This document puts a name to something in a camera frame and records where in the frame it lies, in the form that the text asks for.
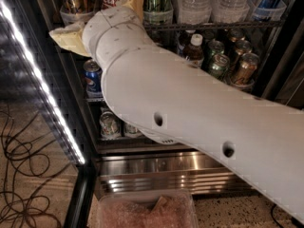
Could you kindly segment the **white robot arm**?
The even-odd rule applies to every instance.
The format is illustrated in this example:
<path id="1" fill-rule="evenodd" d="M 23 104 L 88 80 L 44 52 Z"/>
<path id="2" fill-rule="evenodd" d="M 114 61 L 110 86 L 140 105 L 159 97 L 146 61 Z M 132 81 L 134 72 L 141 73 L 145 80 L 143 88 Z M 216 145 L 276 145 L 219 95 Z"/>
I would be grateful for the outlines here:
<path id="1" fill-rule="evenodd" d="M 304 222 L 303 111 L 237 90 L 158 47 L 143 27 L 143 0 L 118 0 L 50 36 L 102 68 L 104 99 L 120 119 L 207 154 Z"/>

